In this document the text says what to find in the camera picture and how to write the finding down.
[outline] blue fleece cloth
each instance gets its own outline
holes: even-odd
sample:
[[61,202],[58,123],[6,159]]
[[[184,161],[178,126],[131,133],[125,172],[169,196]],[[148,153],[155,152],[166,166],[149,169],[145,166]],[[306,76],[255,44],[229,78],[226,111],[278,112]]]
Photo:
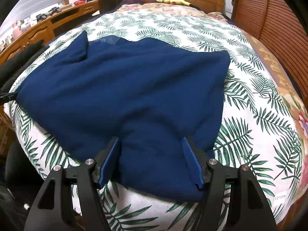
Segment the blue fleece cloth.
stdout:
[[199,202],[181,140],[190,136],[214,157],[229,63],[226,51],[190,52],[153,38],[88,43],[82,32],[25,79],[16,101],[80,161],[118,136],[122,185]]

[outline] label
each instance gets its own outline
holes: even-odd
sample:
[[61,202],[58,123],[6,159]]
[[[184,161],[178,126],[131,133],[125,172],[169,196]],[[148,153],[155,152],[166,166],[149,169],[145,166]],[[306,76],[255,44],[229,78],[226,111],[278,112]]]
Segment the label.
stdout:
[[274,197],[273,207],[284,204],[286,195],[287,191],[276,194]]

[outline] leaf-print bedspread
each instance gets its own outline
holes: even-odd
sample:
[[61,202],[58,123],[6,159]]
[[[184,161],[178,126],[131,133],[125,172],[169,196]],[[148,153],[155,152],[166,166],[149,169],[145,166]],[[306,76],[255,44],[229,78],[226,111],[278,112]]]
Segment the leaf-print bedspread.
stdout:
[[[149,12],[107,14],[54,41],[15,81],[11,92],[83,30],[87,31],[89,41],[108,35],[129,41],[151,37],[189,51],[227,50],[231,63],[225,79],[221,128],[213,147],[215,157],[227,166],[247,164],[263,188],[276,221],[284,218],[301,179],[301,141],[271,76],[237,27],[202,17]],[[6,104],[5,112],[29,160],[43,178],[56,164],[64,167],[79,164],[16,102]],[[225,191],[219,230],[225,225],[229,190]],[[275,206],[274,196],[284,191],[284,204]],[[100,191],[100,195],[109,224],[115,231],[188,230],[199,211],[197,203],[158,199],[112,182]],[[80,213],[76,186],[73,186],[73,204]]]

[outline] wooden wardrobe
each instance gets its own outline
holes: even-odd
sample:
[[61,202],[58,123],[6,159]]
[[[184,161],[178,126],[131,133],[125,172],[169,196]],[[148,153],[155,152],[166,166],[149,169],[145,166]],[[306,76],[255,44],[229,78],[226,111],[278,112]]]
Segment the wooden wardrobe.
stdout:
[[235,0],[232,20],[277,57],[308,101],[308,36],[285,1]]

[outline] silver bolt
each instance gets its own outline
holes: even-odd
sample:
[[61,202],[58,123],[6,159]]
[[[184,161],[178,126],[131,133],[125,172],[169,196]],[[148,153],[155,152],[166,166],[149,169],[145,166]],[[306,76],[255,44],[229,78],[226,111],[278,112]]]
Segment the silver bolt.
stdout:
[[217,160],[216,159],[209,159],[208,161],[210,164],[212,165],[216,165],[217,164]]
[[91,164],[93,164],[94,163],[94,160],[93,159],[88,159],[88,160],[86,160],[86,164],[87,165],[91,165]]
[[241,165],[241,168],[242,168],[244,171],[248,171],[248,170],[249,170],[249,166],[247,166],[246,164]]
[[55,165],[54,166],[54,171],[59,171],[61,169],[61,165]]

